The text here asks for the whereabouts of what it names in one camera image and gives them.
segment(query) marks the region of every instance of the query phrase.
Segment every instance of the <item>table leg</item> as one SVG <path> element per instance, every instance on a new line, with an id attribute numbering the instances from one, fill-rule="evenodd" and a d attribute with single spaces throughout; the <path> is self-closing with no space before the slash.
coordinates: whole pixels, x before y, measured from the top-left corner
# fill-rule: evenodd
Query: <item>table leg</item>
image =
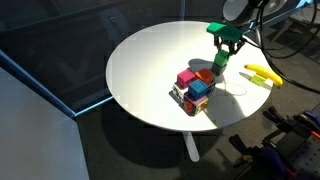
<path id="1" fill-rule="evenodd" d="M 199 153 L 197 150 L 197 146 L 194 143 L 191 132 L 182 132 L 182 134 L 183 134 L 184 141 L 186 142 L 186 146 L 187 146 L 187 149 L 189 152 L 190 159 L 193 162 L 199 161 L 199 159 L 200 159 Z"/>

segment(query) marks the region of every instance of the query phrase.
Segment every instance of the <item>stacked blocks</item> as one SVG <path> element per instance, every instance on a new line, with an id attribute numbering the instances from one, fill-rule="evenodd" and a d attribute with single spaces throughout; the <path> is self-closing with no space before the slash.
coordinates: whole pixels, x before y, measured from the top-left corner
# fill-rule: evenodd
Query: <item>stacked blocks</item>
<path id="1" fill-rule="evenodd" d="M 184 94 L 188 91 L 187 88 L 181 89 L 178 83 L 174 83 L 172 86 L 173 94 L 178 98 L 180 103 L 183 103 Z"/>
<path id="2" fill-rule="evenodd" d="M 190 116 L 197 115 L 200 111 L 207 107 L 208 97 L 203 96 L 198 100 L 193 100 L 188 93 L 184 96 L 184 110 Z"/>
<path id="3" fill-rule="evenodd" d="M 178 74 L 172 89 L 185 112 L 195 116 L 207 107 L 214 86 L 214 74 L 209 70 L 203 68 L 194 75 L 187 69 Z"/>
<path id="4" fill-rule="evenodd" d="M 213 65 L 211 71 L 216 75 L 219 76 L 224 72 L 227 67 L 229 58 L 229 53 L 225 50 L 221 50 L 216 54 L 216 57 L 213 61 Z"/>
<path id="5" fill-rule="evenodd" d="M 208 86 L 197 79 L 193 81 L 188 88 L 188 94 L 193 98 L 193 100 L 198 100 L 206 95 Z"/>
<path id="6" fill-rule="evenodd" d="M 203 68 L 200 71 L 196 72 L 195 76 L 196 79 L 200 79 L 208 86 L 213 83 L 214 75 L 206 68 Z"/>
<path id="7" fill-rule="evenodd" d="M 177 83 L 181 89 L 187 88 L 189 84 L 194 80 L 195 80 L 194 74 L 188 69 L 179 73 L 177 77 Z"/>

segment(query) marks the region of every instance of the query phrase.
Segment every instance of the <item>yellow block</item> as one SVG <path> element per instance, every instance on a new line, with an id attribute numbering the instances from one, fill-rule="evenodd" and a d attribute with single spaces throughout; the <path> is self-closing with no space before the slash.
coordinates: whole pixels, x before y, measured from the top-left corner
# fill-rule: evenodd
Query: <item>yellow block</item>
<path id="1" fill-rule="evenodd" d="M 264 82 L 266 82 L 268 78 L 259 75 L 258 73 L 256 73 L 251 79 L 250 81 L 258 86 L 263 86 Z"/>

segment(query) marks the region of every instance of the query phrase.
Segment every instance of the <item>round white table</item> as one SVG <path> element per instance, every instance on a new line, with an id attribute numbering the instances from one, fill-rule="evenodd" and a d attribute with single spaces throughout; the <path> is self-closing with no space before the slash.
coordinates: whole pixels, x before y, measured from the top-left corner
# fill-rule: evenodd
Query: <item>round white table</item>
<path id="1" fill-rule="evenodd" d="M 191 132 L 223 128 L 254 113 L 268 98 L 272 82 L 257 86 L 248 78 L 254 72 L 244 65 L 269 67 L 261 51 L 249 44 L 230 57 L 226 70 L 216 78 L 207 108 L 188 116 L 171 96 L 177 74 L 189 68 L 211 69 L 217 53 L 209 23 L 178 21 L 143 29 L 114 50 L 106 68 L 107 85 L 114 99 L 128 113 L 153 126 L 181 131 L 190 157 L 199 160 Z"/>

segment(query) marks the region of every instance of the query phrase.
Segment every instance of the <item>green block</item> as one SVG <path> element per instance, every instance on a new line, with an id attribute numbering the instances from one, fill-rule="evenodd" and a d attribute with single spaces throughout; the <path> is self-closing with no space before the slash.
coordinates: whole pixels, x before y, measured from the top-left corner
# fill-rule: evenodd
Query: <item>green block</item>
<path id="1" fill-rule="evenodd" d="M 227 51 L 225 51 L 225 50 L 219 51 L 216 54 L 216 57 L 215 57 L 213 63 L 218 65 L 218 66 L 220 66 L 220 67 L 225 66 L 229 61 L 228 55 L 229 55 L 229 53 Z"/>
<path id="2" fill-rule="evenodd" d="M 240 31 L 239 29 L 215 22 L 212 22 L 207 27 L 207 32 L 233 43 L 239 42 L 240 38 L 243 35 L 242 31 Z"/>
<path id="3" fill-rule="evenodd" d="M 263 77 L 259 74 L 255 74 L 251 79 L 250 81 L 258 86 L 263 86 L 264 85 L 264 82 L 267 80 L 268 78 L 266 77 Z"/>
<path id="4" fill-rule="evenodd" d="M 226 70 L 226 68 L 227 65 L 220 67 L 213 63 L 211 67 L 211 72 L 213 72 L 215 76 L 220 76 Z"/>

